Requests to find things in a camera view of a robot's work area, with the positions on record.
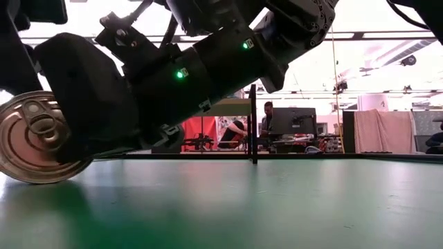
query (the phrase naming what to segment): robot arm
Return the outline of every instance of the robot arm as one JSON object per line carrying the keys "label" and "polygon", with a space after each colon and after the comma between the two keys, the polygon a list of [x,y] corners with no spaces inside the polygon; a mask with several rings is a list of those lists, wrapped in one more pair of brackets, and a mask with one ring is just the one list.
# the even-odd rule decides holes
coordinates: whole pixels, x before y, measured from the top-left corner
{"label": "robot arm", "polygon": [[[100,20],[105,29],[96,41],[124,63],[124,78],[76,35],[56,35],[36,47],[73,134],[58,151],[60,161],[116,153],[114,147],[131,151],[163,144],[178,124],[257,79],[268,92],[280,90],[288,63],[324,40],[336,4],[166,0],[174,17],[170,30],[179,24],[189,35],[210,33],[181,51],[168,41],[157,48],[131,26],[152,2],[144,0],[128,17],[111,13]],[[248,24],[264,7],[273,15],[251,30]]]}

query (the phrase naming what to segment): green led light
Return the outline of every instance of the green led light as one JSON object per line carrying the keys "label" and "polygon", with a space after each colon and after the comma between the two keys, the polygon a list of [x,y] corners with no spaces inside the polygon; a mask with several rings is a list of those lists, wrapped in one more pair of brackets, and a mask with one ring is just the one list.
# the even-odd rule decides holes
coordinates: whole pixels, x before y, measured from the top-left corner
{"label": "green led light", "polygon": [[177,72],[176,77],[179,79],[183,79],[185,75],[182,72]]}

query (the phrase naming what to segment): can lid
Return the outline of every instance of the can lid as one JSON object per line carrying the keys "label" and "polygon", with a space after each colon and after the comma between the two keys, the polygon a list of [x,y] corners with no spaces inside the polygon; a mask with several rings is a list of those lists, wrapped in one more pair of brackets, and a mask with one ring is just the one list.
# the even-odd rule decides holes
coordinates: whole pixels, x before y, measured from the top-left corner
{"label": "can lid", "polygon": [[29,183],[55,183],[77,175],[92,160],[59,164],[55,159],[69,135],[51,92],[14,97],[0,107],[1,171]]}

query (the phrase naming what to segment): computer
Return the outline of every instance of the computer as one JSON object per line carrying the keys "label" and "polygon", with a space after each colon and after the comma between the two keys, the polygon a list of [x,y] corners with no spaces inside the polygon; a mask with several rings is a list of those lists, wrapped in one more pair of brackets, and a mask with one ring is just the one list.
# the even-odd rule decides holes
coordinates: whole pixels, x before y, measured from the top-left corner
{"label": "computer", "polygon": [[313,134],[317,135],[315,108],[274,108],[270,134]]}

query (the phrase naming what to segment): green table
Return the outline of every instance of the green table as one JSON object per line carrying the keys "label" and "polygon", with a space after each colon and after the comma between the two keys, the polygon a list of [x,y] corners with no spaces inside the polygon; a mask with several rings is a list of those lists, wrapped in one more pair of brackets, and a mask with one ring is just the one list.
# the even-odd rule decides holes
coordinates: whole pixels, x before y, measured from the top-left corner
{"label": "green table", "polygon": [[443,248],[439,165],[116,160],[0,179],[1,249]]}

